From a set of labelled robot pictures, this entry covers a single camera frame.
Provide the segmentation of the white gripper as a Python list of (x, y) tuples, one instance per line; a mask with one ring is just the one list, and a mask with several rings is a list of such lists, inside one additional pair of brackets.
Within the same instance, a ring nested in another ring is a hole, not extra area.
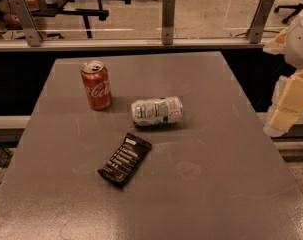
[[(303, 9), (290, 23), (267, 42), (263, 51), (279, 55), (295, 68), (303, 68)], [(276, 82), (272, 105), (268, 109), (263, 130), (270, 137), (287, 133), (303, 114), (303, 69), (297, 69), (289, 77), (280, 76)]]

